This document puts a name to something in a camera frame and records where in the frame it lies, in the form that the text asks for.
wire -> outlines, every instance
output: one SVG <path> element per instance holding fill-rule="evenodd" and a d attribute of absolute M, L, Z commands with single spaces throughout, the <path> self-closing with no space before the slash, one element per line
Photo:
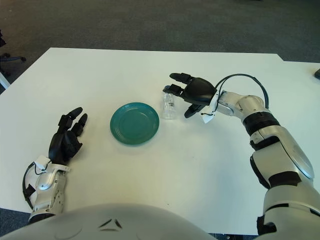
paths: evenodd
<path fill-rule="evenodd" d="M 258 79 L 256 79 L 254 76 L 251 76 L 251 75 L 248 75 L 248 74 L 244 74 L 244 73 L 236 73 L 236 74 L 232 74 L 232 75 L 229 75 L 229 76 L 226 76 L 225 78 L 223 78 L 222 80 L 220 80 L 216 85 L 215 85 L 215 88 L 218 89 L 218 86 L 220 85 L 220 88 L 219 88 L 219 93 L 218 93 L 218 99 L 216 101 L 216 106 L 215 106 L 215 111 L 217 111 L 217 108 L 218 108 L 218 104 L 219 104 L 219 99 L 221 97 L 221 89 L 222 89 L 222 86 L 225 84 L 225 82 L 229 79 L 229 78 L 232 78 L 234 76 L 244 76 L 244 77 L 248 77 L 248 78 L 251 78 L 253 81 L 255 81 L 261 88 L 262 92 L 263 92 L 263 96 L 264 96 L 264 106 L 266 109 L 269 109 L 269 96 L 268 96 L 268 93 L 267 93 L 267 90 L 265 89 L 265 87 L 261 84 L 261 82 L 258 81 Z"/>
<path fill-rule="evenodd" d="M 48 164 L 51 162 L 51 160 L 46 164 L 45 166 L 45 169 L 43 169 L 42 171 L 45 171 L 47 170 L 48 168 Z M 24 175 L 23 175 L 23 179 L 22 179 L 22 193 L 23 193 L 23 196 L 24 196 L 24 199 L 26 200 L 26 202 L 28 203 L 29 207 L 31 209 L 34 209 L 34 206 L 32 205 L 31 201 L 30 201 L 30 198 L 27 196 L 27 189 L 26 189 L 26 176 L 27 176 L 27 173 L 29 172 L 29 170 L 34 166 L 34 173 L 36 175 L 41 175 L 41 174 L 44 174 L 44 172 L 41 172 L 41 173 L 37 173 L 37 166 L 36 166 L 36 163 L 33 161 L 28 167 L 27 169 L 25 170 L 24 172 Z"/>
<path fill-rule="evenodd" d="M 47 168 L 48 168 L 48 164 L 51 162 L 51 160 L 46 164 L 46 166 L 45 166 L 45 169 L 41 169 L 41 171 L 42 172 L 40 172 L 40 173 L 37 173 L 37 170 L 36 170 L 36 166 L 34 166 L 34 173 L 35 173 L 35 175 L 41 175 L 41 174 L 44 174 L 45 173 L 45 170 L 47 170 Z"/>
<path fill-rule="evenodd" d="M 33 165 L 36 165 L 34 161 L 27 167 L 26 171 L 24 172 L 23 179 L 22 179 L 22 193 L 23 193 L 24 199 L 26 200 L 26 202 L 28 203 L 28 205 L 30 206 L 31 209 L 33 209 L 34 206 L 32 205 L 30 198 L 27 197 L 26 175 L 29 172 L 29 170 L 33 167 Z"/>

clear plastic cup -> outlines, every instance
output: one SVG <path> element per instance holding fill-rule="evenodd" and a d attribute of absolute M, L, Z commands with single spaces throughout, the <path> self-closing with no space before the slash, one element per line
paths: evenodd
<path fill-rule="evenodd" d="M 175 96 L 171 93 L 164 92 L 163 94 L 162 118 L 168 120 L 177 118 Z"/>

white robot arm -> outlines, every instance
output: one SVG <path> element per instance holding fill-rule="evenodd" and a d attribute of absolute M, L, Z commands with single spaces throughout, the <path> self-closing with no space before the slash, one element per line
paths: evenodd
<path fill-rule="evenodd" d="M 320 194 L 313 187 L 314 170 L 288 130 L 257 96 L 223 92 L 216 110 L 242 121 L 255 149 L 251 167 L 268 189 L 257 239 L 317 239 Z"/>

teal plate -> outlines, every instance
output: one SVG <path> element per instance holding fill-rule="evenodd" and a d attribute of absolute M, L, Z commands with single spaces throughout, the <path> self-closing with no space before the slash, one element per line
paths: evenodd
<path fill-rule="evenodd" d="M 159 128 L 159 116 L 149 105 L 131 102 L 120 107 L 110 120 L 112 135 L 121 143 L 136 145 L 151 139 Z"/>

black object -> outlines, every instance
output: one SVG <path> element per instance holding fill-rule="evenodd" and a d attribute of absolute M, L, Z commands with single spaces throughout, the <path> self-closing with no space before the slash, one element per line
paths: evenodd
<path fill-rule="evenodd" d="M 257 144 L 255 144 L 254 141 L 251 140 L 250 145 L 254 150 L 258 151 L 258 150 L 263 149 L 265 147 L 268 147 L 272 144 L 275 144 L 279 141 L 280 141 L 280 139 L 277 136 L 271 136 L 271 137 L 268 137 L 268 138 L 258 142 Z"/>
<path fill-rule="evenodd" d="M 0 47 L 3 45 L 7 44 L 1 37 L 3 35 L 1 34 L 0 30 Z M 27 59 L 24 56 L 12 56 L 10 57 L 9 53 L 4 53 L 0 55 L 0 62 L 10 62 L 10 61 L 15 61 L 15 60 L 21 60 L 22 62 L 25 62 Z M 5 77 L 10 76 L 10 73 L 7 71 L 4 71 L 1 66 L 0 66 L 0 73 L 2 73 Z"/>
<path fill-rule="evenodd" d="M 320 79 L 320 69 L 314 73 L 314 76 L 315 76 L 317 79 Z"/>
<path fill-rule="evenodd" d="M 174 84 L 163 89 L 165 93 L 181 97 L 184 101 L 192 104 L 184 114 L 186 118 L 199 112 L 204 106 L 210 105 L 217 92 L 217 89 L 210 82 L 200 77 L 193 77 L 185 73 L 171 73 L 170 78 L 186 84 L 185 89 Z"/>
<path fill-rule="evenodd" d="M 270 112 L 260 111 L 247 116 L 243 120 L 243 125 L 246 132 L 251 136 L 259 129 L 274 125 L 279 126 L 280 124 Z"/>
<path fill-rule="evenodd" d="M 54 214 L 52 214 L 52 213 L 42 213 L 42 214 L 34 215 L 31 219 L 29 219 L 28 225 L 34 224 L 38 221 L 41 221 L 43 219 L 47 219 L 47 218 L 50 218 L 53 216 L 54 216 Z"/>
<path fill-rule="evenodd" d="M 295 171 L 284 171 L 269 177 L 271 188 L 281 185 L 297 186 L 301 182 L 299 174 Z"/>
<path fill-rule="evenodd" d="M 262 176 L 261 172 L 259 171 L 254 158 L 251 156 L 250 157 L 250 165 L 252 167 L 253 172 L 255 173 L 256 177 L 259 180 L 259 183 L 261 183 L 262 186 L 264 186 L 266 189 L 270 189 L 269 183 L 264 179 Z"/>
<path fill-rule="evenodd" d="M 276 205 L 273 205 L 271 207 L 269 207 L 267 211 L 271 210 L 271 209 L 276 209 L 276 208 L 288 208 L 289 207 L 289 203 L 280 203 L 280 204 L 276 204 Z"/>
<path fill-rule="evenodd" d="M 70 158 L 72 158 L 81 148 L 82 143 L 78 142 L 77 137 L 83 132 L 83 128 L 87 122 L 88 115 L 85 113 L 74 124 L 72 122 L 82 112 L 82 107 L 78 107 L 67 115 L 62 115 L 58 123 L 58 131 L 53 135 L 49 146 L 49 159 L 53 164 L 67 165 Z"/>
<path fill-rule="evenodd" d="M 275 233 L 277 231 L 276 225 L 273 222 L 265 224 L 265 215 L 259 216 L 256 220 L 256 228 L 259 236 L 263 234 Z"/>

